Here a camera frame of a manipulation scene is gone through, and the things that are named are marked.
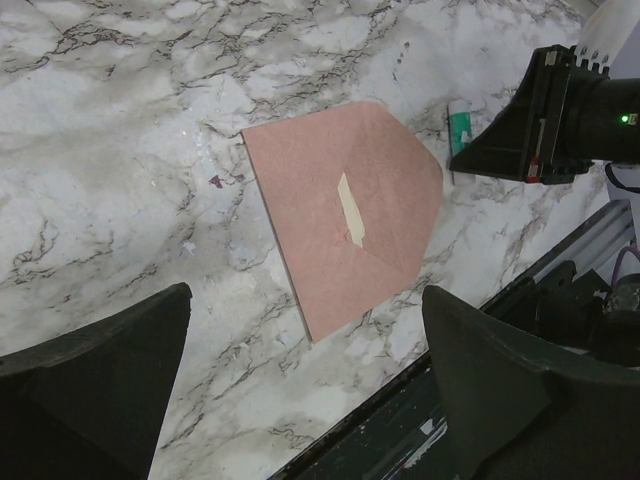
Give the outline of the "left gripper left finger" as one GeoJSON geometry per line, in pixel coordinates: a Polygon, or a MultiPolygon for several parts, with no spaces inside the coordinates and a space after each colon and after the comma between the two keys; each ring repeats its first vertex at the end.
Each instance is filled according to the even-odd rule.
{"type": "Polygon", "coordinates": [[[181,362],[192,293],[172,285],[1,359],[4,479],[145,479],[181,362]]]}

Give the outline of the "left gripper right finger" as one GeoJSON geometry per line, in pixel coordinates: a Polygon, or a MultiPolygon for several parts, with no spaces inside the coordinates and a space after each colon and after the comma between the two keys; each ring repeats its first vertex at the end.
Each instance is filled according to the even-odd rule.
{"type": "Polygon", "coordinates": [[[462,479],[636,479],[639,374],[425,288],[425,332],[462,479]]]}

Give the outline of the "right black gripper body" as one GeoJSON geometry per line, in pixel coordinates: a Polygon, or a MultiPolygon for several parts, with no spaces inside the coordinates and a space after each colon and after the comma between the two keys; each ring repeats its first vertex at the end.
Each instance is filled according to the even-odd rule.
{"type": "Polygon", "coordinates": [[[581,153],[586,144],[579,123],[596,86],[610,78],[609,69],[578,60],[573,48],[551,45],[531,57],[524,82],[531,82],[523,148],[522,180],[527,184],[565,184],[586,173],[602,155],[581,153]]]}

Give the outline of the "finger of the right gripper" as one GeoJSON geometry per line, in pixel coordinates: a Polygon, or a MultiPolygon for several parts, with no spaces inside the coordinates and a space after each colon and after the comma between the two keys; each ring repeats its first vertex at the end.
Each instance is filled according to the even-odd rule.
{"type": "Polygon", "coordinates": [[[548,115],[546,48],[533,52],[514,96],[492,123],[450,162],[454,173],[513,181],[538,177],[538,142],[548,115]]]}

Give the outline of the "green white glue stick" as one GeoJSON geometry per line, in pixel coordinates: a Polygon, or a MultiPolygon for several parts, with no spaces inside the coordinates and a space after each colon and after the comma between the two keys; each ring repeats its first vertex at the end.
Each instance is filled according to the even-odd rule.
{"type": "Polygon", "coordinates": [[[473,140],[470,104],[458,99],[447,107],[451,155],[456,156],[473,140]]]}

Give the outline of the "pink paper envelope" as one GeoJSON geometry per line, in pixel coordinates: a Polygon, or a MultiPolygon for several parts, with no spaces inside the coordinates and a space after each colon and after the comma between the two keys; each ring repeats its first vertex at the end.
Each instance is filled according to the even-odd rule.
{"type": "Polygon", "coordinates": [[[443,173],[387,109],[355,102],[242,136],[313,341],[415,282],[443,173]]]}

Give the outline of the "tan paper letter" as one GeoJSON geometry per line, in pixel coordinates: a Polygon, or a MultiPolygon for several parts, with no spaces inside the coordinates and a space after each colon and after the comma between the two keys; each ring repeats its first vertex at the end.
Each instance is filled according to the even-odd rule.
{"type": "Polygon", "coordinates": [[[345,172],[341,174],[337,191],[351,242],[362,248],[366,228],[345,172]]]}

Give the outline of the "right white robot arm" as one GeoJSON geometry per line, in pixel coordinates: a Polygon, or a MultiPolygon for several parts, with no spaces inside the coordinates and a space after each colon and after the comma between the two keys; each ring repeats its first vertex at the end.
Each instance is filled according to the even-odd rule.
{"type": "Polygon", "coordinates": [[[509,104],[450,170],[528,184],[570,184],[602,161],[639,164],[639,4],[607,1],[576,45],[536,49],[509,104]]]}

